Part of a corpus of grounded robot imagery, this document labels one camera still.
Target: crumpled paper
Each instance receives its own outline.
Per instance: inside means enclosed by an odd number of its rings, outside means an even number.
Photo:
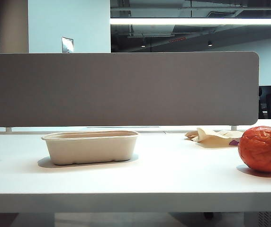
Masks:
[[[190,131],[185,134],[190,140],[200,143],[213,143],[221,146],[237,146],[243,135],[241,131],[222,130],[215,132],[207,128],[197,128],[197,131]]]

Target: orange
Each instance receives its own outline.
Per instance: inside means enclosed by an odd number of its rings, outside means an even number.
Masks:
[[[271,127],[258,126],[246,130],[240,139],[238,150],[248,167],[271,172]]]

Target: exposed ceiling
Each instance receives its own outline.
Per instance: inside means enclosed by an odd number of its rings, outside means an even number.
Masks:
[[[237,17],[270,18],[271,0],[111,0],[111,17]],[[243,10],[236,7],[248,7]],[[271,26],[141,26],[112,25],[112,52],[178,51],[181,43],[196,46],[198,40],[212,39],[221,35],[227,45],[269,38]]]

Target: desk divider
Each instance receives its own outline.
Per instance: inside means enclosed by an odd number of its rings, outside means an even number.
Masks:
[[[252,125],[254,52],[0,54],[0,127]]]

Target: ceiling light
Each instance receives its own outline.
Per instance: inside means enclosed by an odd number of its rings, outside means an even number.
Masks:
[[[271,25],[271,19],[241,18],[111,18],[112,25]]]

